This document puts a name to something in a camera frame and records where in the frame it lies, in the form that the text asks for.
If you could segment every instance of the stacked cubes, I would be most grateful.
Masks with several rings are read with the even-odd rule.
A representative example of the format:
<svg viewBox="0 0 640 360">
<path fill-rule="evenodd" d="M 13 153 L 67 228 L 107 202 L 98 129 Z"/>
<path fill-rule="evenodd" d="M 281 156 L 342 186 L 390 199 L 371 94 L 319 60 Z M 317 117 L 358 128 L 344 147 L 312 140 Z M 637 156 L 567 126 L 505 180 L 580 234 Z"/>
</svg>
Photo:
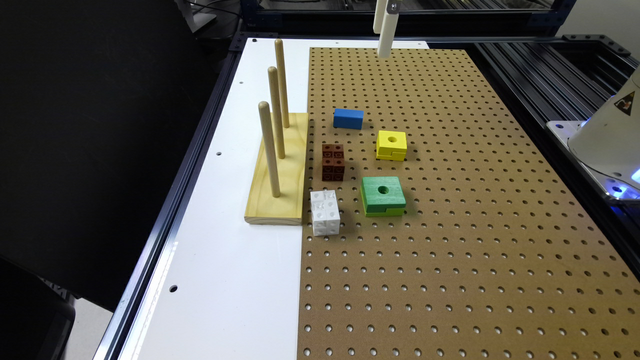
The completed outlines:
<svg viewBox="0 0 640 360">
<path fill-rule="evenodd" d="M 337 235 L 340 232 L 340 210 L 335 190 L 312 191 L 311 213 L 313 236 Z"/>
<path fill-rule="evenodd" d="M 407 206 L 397 176 L 363 177 L 360 194 L 367 217 L 402 216 Z"/>
<path fill-rule="evenodd" d="M 402 131 L 378 131 L 376 159 L 404 161 L 407 156 L 407 135 Z"/>
<path fill-rule="evenodd" d="M 333 127 L 361 130 L 363 119 L 362 110 L 336 109 L 333 113 Z"/>
<path fill-rule="evenodd" d="M 322 145 L 322 181 L 344 179 L 344 148 L 340 144 Z"/>
</svg>

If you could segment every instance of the white block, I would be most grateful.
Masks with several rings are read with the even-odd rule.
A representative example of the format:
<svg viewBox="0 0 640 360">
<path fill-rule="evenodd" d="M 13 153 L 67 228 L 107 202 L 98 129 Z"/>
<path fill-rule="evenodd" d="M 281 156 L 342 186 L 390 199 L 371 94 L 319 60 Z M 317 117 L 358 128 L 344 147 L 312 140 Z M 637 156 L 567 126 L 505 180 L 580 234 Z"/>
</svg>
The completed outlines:
<svg viewBox="0 0 640 360">
<path fill-rule="evenodd" d="M 314 236 L 340 233 L 340 209 L 335 190 L 312 191 L 311 213 Z"/>
</svg>

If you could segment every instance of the black surface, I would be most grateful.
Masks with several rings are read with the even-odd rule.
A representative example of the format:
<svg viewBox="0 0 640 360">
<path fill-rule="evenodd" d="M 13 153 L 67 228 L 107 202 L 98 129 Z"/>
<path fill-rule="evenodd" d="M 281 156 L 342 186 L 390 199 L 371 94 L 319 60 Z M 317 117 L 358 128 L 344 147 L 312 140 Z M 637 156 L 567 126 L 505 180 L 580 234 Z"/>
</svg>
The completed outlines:
<svg viewBox="0 0 640 360">
<path fill-rule="evenodd" d="M 0 255 L 110 310 L 214 74 L 172 1 L 0 5 Z"/>
<path fill-rule="evenodd" d="M 0 359 L 59 359 L 73 327 L 73 306 L 2 259 L 0 283 Z"/>
</svg>

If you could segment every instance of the white table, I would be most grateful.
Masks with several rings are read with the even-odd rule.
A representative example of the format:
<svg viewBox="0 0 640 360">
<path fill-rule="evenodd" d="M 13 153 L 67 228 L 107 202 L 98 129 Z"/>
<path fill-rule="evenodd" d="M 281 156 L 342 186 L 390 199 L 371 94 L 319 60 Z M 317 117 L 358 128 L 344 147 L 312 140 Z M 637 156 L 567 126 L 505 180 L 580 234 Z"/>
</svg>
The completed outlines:
<svg viewBox="0 0 640 360">
<path fill-rule="evenodd" d="M 307 112 L 311 47 L 376 46 L 284 39 L 289 111 Z M 397 41 L 394 48 L 428 45 Z M 262 136 L 258 102 L 270 100 L 267 68 L 275 63 L 273 39 L 247 41 L 188 207 L 121 358 L 296 358 L 302 228 L 243 218 Z"/>
</svg>

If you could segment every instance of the white robot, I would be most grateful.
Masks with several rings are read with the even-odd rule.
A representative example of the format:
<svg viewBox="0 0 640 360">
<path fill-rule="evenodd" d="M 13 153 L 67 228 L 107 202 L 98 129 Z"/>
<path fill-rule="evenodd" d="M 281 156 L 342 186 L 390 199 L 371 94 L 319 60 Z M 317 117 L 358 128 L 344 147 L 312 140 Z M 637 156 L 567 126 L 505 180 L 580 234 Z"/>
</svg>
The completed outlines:
<svg viewBox="0 0 640 360">
<path fill-rule="evenodd" d="M 640 69 L 584 122 L 547 124 L 591 176 L 618 200 L 640 200 Z"/>
</svg>

